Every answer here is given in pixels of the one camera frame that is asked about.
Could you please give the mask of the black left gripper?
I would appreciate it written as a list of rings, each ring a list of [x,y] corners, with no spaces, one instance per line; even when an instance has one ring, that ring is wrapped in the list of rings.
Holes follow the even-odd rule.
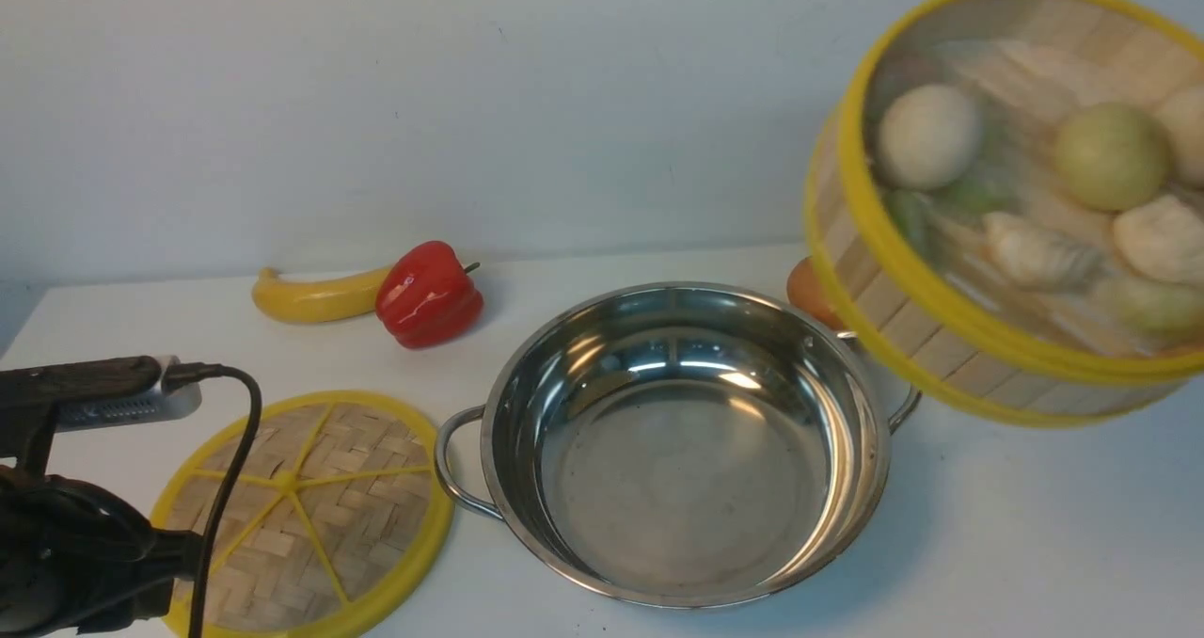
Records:
[[[202,534],[165,530],[92,483],[52,475],[57,414],[2,410],[1,633],[45,637],[128,630],[169,613],[177,581],[199,574]]]

